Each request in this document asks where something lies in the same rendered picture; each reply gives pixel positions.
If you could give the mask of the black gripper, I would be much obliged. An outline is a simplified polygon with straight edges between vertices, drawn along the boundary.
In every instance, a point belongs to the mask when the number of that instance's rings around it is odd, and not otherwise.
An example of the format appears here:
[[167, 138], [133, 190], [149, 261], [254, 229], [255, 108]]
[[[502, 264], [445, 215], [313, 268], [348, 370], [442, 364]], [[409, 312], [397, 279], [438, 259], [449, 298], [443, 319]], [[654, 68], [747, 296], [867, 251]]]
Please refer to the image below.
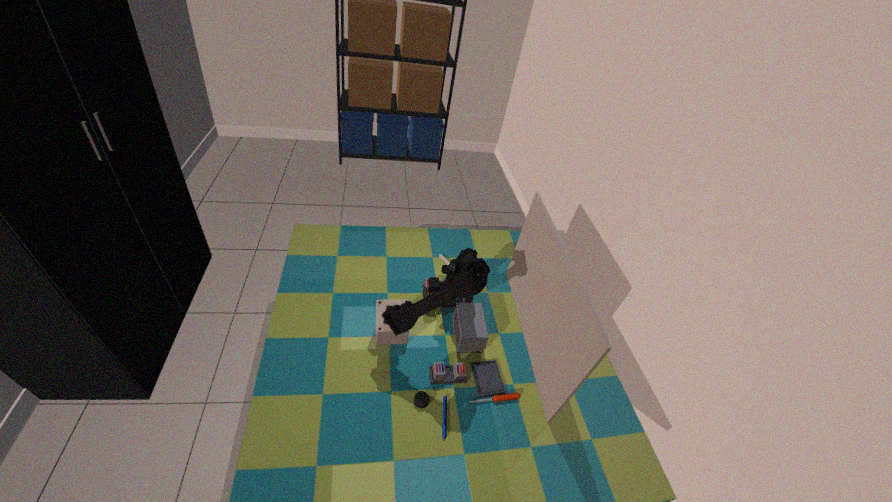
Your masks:
[[450, 276], [448, 273], [447, 273], [447, 276], [446, 276], [446, 281], [443, 281], [443, 282], [439, 282], [439, 278], [438, 278], [438, 277], [430, 277], [429, 280], [428, 280], [429, 291], [430, 291], [430, 292], [436, 292], [436, 291], [438, 291], [439, 289], [441, 289], [441, 288], [447, 286], [448, 284], [452, 283], [453, 279], [454, 279], [454, 277]]

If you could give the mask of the dark red cylinder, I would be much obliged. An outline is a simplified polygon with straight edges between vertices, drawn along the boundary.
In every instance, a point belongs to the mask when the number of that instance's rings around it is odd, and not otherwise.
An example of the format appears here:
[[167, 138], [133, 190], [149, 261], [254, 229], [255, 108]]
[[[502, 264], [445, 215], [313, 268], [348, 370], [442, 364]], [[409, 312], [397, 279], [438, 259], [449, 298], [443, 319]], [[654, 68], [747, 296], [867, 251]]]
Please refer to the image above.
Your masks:
[[499, 402], [499, 401], [520, 399], [520, 397], [521, 397], [520, 393], [514, 392], [514, 393], [506, 393], [506, 394], [502, 394], [502, 395], [493, 396], [492, 398], [471, 400], [471, 402], [486, 401], [486, 400], [492, 400], [492, 399], [494, 402]]

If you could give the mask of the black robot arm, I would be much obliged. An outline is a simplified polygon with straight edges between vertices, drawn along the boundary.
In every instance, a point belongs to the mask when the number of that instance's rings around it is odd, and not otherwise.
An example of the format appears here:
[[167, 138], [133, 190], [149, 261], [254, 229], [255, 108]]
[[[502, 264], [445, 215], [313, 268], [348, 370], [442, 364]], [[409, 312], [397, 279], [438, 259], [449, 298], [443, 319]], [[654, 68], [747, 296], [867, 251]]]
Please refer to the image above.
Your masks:
[[[479, 294], [487, 285], [490, 268], [482, 258], [476, 258], [476, 250], [466, 248], [460, 251], [450, 264], [442, 266], [442, 273], [454, 277], [452, 283], [421, 299], [402, 305], [386, 306], [382, 313], [383, 324], [388, 325], [395, 335], [409, 331], [419, 317], [460, 297], [467, 298]], [[478, 276], [479, 275], [479, 276]], [[387, 308], [388, 307], [388, 308]], [[384, 323], [385, 322], [385, 323]]]

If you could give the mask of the black short cylinder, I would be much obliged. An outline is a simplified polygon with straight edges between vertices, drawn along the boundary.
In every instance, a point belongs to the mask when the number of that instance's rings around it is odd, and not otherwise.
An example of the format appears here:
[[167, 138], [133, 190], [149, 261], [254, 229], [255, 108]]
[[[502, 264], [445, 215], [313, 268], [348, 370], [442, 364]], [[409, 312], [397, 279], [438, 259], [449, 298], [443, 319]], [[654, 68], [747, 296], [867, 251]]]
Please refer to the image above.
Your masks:
[[415, 394], [414, 403], [419, 408], [424, 408], [428, 405], [429, 396], [426, 392], [419, 391]]

